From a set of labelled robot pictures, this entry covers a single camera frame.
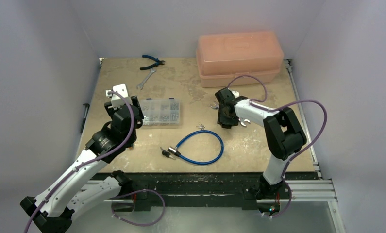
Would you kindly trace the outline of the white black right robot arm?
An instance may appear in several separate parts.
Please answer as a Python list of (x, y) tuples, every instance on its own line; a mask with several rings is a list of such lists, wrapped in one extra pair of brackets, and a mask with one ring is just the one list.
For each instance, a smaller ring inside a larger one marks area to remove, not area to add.
[(300, 152), (307, 138), (294, 113), (285, 107), (274, 110), (254, 104), (245, 96), (238, 96), (227, 87), (217, 91), (217, 123), (226, 129), (237, 126), (247, 119), (264, 128), (268, 149), (271, 153), (268, 165), (253, 190), (256, 199), (270, 198), (282, 187), (290, 158)]

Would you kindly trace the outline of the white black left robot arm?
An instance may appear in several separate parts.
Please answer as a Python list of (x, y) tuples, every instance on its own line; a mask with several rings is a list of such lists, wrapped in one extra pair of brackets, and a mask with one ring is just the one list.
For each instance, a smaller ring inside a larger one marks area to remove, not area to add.
[(136, 130), (143, 125), (143, 113), (137, 96), (109, 91), (111, 98), (104, 107), (111, 118), (93, 134), (75, 162), (45, 191), (25, 197), (20, 206), (28, 214), (24, 228), (31, 224), (42, 233), (64, 233), (78, 217), (100, 202), (118, 196), (130, 196), (131, 180), (123, 171), (115, 171), (98, 186), (81, 188), (102, 168), (130, 148), (137, 139)]

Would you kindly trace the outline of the large chrome open-end wrench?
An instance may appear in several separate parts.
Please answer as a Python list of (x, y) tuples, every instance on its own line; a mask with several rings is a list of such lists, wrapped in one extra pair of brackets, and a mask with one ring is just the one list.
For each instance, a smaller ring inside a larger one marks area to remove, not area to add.
[[(219, 104), (214, 101), (213, 103), (210, 104), (210, 107), (214, 110), (218, 110)], [(240, 118), (239, 123), (242, 127), (247, 127), (248, 125), (251, 124), (251, 122), (248, 119), (244, 119), (244, 118)]]

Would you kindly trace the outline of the black hammer beside table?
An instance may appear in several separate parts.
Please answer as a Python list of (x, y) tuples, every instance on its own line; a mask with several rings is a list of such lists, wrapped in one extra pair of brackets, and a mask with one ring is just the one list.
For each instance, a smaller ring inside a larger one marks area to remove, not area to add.
[(85, 126), (85, 122), (86, 122), (86, 119), (87, 119), (87, 115), (88, 115), (90, 104), (89, 103), (85, 103), (85, 104), (83, 104), (83, 106), (84, 106), (84, 116), (83, 116), (81, 127), (80, 127), (80, 133), (83, 133), (83, 131), (84, 131), (84, 126)]

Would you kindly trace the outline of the clear plastic screw organizer box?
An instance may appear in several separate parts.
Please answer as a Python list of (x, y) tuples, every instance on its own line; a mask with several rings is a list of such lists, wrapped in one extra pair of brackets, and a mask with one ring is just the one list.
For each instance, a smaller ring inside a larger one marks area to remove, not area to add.
[(144, 99), (140, 101), (144, 115), (144, 125), (179, 125), (181, 120), (181, 101), (175, 98)]

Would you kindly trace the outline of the small silver open-end wrench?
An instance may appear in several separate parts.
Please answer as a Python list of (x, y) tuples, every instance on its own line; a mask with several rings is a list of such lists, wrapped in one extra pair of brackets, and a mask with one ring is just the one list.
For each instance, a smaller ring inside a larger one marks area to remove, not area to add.
[(147, 82), (147, 80), (151, 77), (152, 74), (156, 72), (155, 68), (151, 68), (149, 74), (143, 79), (143, 81), (136, 86), (137, 89), (142, 90), (144, 87), (144, 84)]

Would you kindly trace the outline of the pink plastic toolbox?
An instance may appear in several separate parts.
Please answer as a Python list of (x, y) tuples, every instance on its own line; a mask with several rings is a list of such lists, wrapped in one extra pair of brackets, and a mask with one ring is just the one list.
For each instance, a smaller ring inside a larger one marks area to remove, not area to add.
[(284, 52), (272, 31), (203, 35), (196, 60), (203, 88), (271, 82), (280, 72)]

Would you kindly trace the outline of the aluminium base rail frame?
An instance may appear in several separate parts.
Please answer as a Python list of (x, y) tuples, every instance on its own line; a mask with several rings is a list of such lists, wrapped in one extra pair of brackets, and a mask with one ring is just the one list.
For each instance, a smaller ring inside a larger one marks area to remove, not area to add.
[[(308, 141), (301, 151), (290, 158), (289, 164), (302, 152), (313, 145)], [(97, 173), (81, 190), (98, 186), (111, 173)], [(336, 194), (330, 189), (330, 182), (323, 180), (291, 180), (284, 178), (276, 195), (256, 199), (253, 190), (259, 186), (263, 172), (227, 173), (126, 173), (132, 189), (124, 190), (118, 196), (106, 199), (112, 203), (130, 205), (136, 211), (148, 211), (153, 206), (169, 207), (216, 207), (257, 210), (262, 217), (273, 219), (283, 214), (293, 201), (327, 202), (330, 208), (336, 206)]]

